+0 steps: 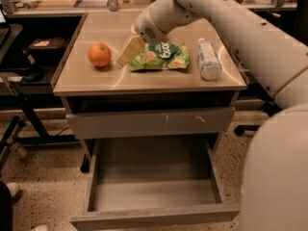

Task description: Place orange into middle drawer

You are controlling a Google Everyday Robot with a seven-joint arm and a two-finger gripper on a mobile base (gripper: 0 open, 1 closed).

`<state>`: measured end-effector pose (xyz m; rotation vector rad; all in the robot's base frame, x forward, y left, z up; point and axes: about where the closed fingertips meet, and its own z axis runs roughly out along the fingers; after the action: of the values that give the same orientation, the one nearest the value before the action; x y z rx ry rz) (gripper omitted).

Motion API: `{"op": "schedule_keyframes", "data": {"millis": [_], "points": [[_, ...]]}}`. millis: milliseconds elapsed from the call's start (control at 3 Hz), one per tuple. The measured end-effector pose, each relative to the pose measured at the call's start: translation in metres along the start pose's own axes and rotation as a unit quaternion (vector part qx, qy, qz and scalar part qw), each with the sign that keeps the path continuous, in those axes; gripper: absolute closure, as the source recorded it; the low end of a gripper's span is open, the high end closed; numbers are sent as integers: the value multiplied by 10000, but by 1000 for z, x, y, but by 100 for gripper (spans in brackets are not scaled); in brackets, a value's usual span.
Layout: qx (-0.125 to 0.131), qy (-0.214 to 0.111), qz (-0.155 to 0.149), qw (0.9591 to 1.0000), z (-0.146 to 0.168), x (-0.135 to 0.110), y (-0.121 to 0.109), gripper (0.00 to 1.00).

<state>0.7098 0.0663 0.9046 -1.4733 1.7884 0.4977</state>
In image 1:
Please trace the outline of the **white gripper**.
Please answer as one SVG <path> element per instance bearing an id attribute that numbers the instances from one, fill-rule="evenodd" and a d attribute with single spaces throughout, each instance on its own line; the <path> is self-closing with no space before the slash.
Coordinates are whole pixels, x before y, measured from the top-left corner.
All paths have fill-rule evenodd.
<path id="1" fill-rule="evenodd" d="M 116 57 L 115 61 L 120 67 L 126 66 L 137 57 L 143 50 L 146 42 L 159 42 L 167 35 L 155 24 L 151 15 L 151 9 L 151 6 L 146 7 L 135 19 L 133 25 L 137 36 L 131 36 Z"/>

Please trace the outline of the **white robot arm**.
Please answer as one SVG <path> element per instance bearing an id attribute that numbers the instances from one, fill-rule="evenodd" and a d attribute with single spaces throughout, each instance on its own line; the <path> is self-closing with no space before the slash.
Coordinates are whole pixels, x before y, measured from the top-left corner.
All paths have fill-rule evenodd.
<path id="1" fill-rule="evenodd" d="M 233 0 L 156 0 L 135 20 L 117 57 L 206 18 L 280 107 L 247 150 L 240 231 L 308 231 L 308 47 Z"/>

